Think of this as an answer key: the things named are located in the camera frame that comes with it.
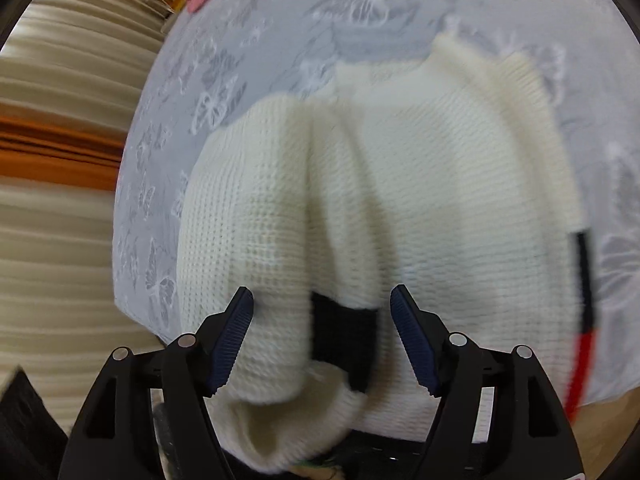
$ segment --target silver screw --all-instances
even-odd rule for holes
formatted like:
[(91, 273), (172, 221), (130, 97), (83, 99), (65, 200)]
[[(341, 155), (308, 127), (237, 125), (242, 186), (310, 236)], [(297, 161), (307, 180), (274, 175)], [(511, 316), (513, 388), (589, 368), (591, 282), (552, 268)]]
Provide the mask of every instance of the silver screw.
[(116, 348), (113, 351), (113, 354), (111, 354), (111, 357), (113, 357), (116, 361), (122, 361), (128, 355), (129, 355), (129, 349), (124, 348), (124, 346), (121, 346), (120, 348)]
[(533, 350), (525, 345), (520, 345), (516, 348), (516, 354), (518, 354), (523, 359), (529, 359), (533, 355)]
[(463, 334), (453, 333), (449, 336), (449, 342), (454, 346), (466, 345), (466, 337)]
[(180, 339), (178, 339), (178, 346), (181, 346), (182, 348), (189, 348), (190, 346), (193, 346), (195, 344), (196, 336), (194, 336), (193, 334), (185, 334), (181, 336)]

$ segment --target ribbed blue pad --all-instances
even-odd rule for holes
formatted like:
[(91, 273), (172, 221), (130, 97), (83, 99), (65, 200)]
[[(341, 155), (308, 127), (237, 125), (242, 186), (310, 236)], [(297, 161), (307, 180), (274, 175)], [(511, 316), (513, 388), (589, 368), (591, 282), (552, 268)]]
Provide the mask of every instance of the ribbed blue pad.
[(435, 355), (412, 306), (398, 287), (391, 292), (391, 317), (420, 386), (435, 395), (440, 381), (436, 375)]
[(225, 327), (211, 352), (211, 375), (207, 386), (212, 393), (228, 381), (253, 315), (254, 298), (247, 291), (229, 314)]

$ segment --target knit fabric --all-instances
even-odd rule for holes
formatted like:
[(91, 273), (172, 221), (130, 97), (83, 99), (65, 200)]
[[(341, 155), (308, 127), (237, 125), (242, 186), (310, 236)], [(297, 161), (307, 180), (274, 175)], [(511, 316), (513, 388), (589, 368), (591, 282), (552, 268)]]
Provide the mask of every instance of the knit fabric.
[[(255, 298), (228, 385), (208, 403), (220, 443), (275, 472), (351, 428), (424, 439), (437, 401), (390, 320), (398, 283), (480, 346), (530, 345), (562, 396), (583, 229), (542, 81), (521, 54), (489, 59), (440, 35), (425, 61), (338, 64), (305, 101), (256, 103), (207, 139), (178, 242), (183, 328), (238, 286)], [(379, 309), (366, 394), (310, 360), (311, 292)]]

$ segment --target beige curtain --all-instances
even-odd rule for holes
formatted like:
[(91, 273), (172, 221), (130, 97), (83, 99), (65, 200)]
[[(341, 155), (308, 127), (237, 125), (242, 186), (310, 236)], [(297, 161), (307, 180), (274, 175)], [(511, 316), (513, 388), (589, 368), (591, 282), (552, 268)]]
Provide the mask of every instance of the beige curtain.
[(0, 51), (0, 114), (61, 116), (124, 138), (163, 23), (143, 0), (33, 0)]
[(0, 384), (17, 365), (69, 430), (111, 350), (160, 348), (113, 304), (113, 193), (0, 178)]

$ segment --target red stripe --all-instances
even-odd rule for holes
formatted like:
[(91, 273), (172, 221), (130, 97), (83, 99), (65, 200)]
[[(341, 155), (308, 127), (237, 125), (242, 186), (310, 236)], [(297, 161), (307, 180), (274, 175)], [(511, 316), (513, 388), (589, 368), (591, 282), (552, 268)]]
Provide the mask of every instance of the red stripe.
[(591, 355), (595, 342), (595, 332), (592, 330), (585, 334), (580, 334), (578, 338), (577, 359), (574, 369), (574, 376), (569, 384), (569, 390), (564, 403), (564, 412), (570, 422), (573, 422), (577, 415), (582, 394), (587, 384), (587, 378), (591, 371)]

